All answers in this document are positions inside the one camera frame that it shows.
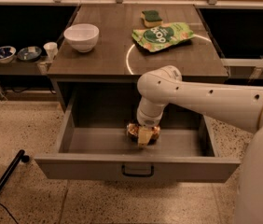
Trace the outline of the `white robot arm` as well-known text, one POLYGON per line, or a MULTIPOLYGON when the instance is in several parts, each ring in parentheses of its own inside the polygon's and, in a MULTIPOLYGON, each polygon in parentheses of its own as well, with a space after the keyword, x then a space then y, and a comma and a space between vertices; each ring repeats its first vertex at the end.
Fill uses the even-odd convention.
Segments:
POLYGON ((234 224, 263 224, 263 87, 185 82, 174 66, 147 72, 137 81, 137 120, 159 124, 166 105, 178 105, 253 135, 241 165, 234 224))

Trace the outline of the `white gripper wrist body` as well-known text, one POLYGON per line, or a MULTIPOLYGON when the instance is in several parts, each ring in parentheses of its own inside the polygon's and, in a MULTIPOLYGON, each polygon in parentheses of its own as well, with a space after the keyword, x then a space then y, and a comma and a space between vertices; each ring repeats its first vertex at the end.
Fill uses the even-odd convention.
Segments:
POLYGON ((145 114, 142 110, 137 110, 137 121, 141 126, 146 127, 155 127, 158 126, 160 120, 162 118, 162 114, 149 116, 145 114))

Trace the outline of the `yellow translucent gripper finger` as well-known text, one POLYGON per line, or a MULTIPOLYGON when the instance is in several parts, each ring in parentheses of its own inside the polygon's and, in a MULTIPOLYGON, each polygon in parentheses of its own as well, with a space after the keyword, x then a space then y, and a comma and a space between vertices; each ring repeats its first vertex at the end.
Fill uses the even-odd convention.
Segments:
POLYGON ((152 135, 153 135, 153 130, 151 128, 140 126, 138 129, 138 140, 137 140, 138 147, 147 146, 152 135))

